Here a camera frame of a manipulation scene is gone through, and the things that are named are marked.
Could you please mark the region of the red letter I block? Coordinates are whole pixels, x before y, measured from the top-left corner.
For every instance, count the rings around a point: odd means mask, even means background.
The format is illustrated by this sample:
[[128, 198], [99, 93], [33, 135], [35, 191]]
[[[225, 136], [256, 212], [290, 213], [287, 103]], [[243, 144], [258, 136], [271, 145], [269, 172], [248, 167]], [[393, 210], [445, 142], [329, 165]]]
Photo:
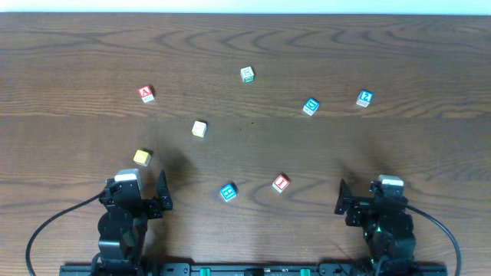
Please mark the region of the red letter I block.
[[290, 184], [288, 178], [281, 174], [272, 183], [272, 187], [279, 193], [282, 193]]

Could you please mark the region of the red letter A block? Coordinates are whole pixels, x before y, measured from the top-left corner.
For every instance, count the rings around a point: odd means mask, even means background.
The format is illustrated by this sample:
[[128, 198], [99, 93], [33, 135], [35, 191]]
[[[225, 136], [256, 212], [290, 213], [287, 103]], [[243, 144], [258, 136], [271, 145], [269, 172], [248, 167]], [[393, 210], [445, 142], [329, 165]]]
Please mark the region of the red letter A block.
[[144, 103], [148, 103], [154, 100], [153, 88], [150, 85], [139, 88], [138, 93]]

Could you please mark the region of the blue number 2 block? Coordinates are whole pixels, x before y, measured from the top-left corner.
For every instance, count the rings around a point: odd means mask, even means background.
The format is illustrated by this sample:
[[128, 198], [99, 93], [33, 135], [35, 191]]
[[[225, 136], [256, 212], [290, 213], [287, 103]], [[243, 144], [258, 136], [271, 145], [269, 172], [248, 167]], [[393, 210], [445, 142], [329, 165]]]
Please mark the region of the blue number 2 block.
[[368, 90], [362, 90], [357, 98], [356, 104], [360, 107], [368, 107], [373, 100], [373, 93]]

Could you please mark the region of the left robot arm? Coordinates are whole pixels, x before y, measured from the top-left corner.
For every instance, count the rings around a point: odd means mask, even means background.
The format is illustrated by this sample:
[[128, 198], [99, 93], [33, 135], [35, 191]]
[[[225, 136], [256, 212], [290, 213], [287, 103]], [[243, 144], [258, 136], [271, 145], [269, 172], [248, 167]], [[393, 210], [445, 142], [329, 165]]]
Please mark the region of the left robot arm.
[[173, 201], [161, 171], [156, 184], [157, 194], [148, 199], [141, 196], [138, 169], [123, 169], [106, 185], [99, 202], [106, 212], [97, 229], [99, 253], [91, 264], [92, 275], [149, 275], [156, 272], [153, 264], [142, 259], [143, 244], [151, 219], [161, 219], [173, 209]]

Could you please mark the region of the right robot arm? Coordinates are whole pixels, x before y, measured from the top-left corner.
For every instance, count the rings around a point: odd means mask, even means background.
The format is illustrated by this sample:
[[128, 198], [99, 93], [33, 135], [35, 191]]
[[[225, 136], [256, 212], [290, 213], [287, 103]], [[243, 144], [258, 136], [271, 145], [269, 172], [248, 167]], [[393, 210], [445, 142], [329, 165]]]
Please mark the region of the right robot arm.
[[360, 227], [370, 258], [354, 272], [364, 275], [395, 275], [409, 272], [414, 261], [414, 224], [405, 212], [404, 181], [380, 175], [371, 183], [372, 198], [355, 196], [341, 180], [334, 213], [345, 216], [345, 224]]

